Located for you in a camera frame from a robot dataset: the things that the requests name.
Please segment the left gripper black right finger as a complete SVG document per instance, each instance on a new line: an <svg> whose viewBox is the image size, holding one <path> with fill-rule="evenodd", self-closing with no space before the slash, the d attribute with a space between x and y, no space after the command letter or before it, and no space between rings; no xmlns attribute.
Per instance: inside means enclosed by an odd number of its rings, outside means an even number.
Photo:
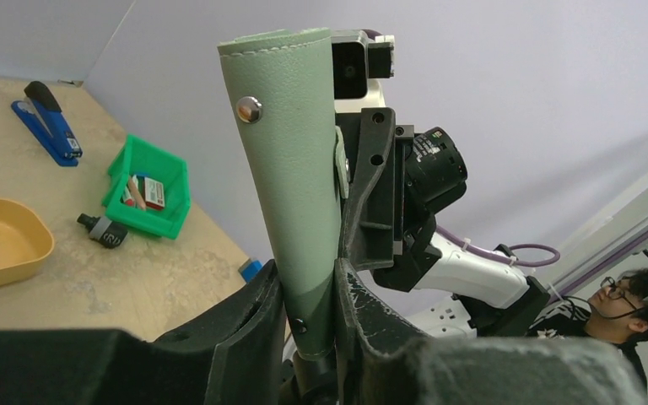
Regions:
<svg viewBox="0 0 648 405"><path fill-rule="evenodd" d="M583 338L434 338L335 264L342 404L646 404L631 364Z"/></svg>

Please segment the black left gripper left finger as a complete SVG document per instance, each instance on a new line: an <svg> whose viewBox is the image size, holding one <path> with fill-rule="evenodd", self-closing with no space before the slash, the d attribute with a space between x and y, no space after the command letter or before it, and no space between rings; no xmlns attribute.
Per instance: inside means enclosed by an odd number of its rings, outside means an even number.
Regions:
<svg viewBox="0 0 648 405"><path fill-rule="evenodd" d="M0 404L274 404L283 345L268 262L153 342L119 329L0 331Z"/></svg>

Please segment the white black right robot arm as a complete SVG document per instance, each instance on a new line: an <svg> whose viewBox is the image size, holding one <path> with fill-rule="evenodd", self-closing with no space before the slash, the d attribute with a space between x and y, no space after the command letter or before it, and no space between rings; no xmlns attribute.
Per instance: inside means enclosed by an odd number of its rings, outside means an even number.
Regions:
<svg viewBox="0 0 648 405"><path fill-rule="evenodd" d="M523 336L549 298L526 274L529 262L512 246L486 250L437 226L437 213L467 190L451 137L440 127L415 132L386 107L339 113L335 122L349 179L340 256L383 288L445 291L409 317L432 336Z"/></svg>

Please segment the grey-green card holder wallet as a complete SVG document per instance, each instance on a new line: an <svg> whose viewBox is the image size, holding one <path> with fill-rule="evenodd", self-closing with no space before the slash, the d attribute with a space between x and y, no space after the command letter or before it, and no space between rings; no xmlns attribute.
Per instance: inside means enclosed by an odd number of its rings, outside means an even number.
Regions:
<svg viewBox="0 0 648 405"><path fill-rule="evenodd" d="M331 37L327 28L276 30L218 48L290 328L307 360L333 346L341 208Z"/></svg>

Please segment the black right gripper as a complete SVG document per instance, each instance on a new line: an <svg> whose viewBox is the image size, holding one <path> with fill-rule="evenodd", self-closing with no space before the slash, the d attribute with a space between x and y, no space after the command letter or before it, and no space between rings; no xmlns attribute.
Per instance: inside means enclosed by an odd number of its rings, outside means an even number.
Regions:
<svg viewBox="0 0 648 405"><path fill-rule="evenodd" d="M393 109L340 113L349 176L342 203L338 253L357 272L371 272L386 289L410 291L440 253L414 235L428 224L418 218L405 179L405 159L414 127L397 123Z"/></svg>

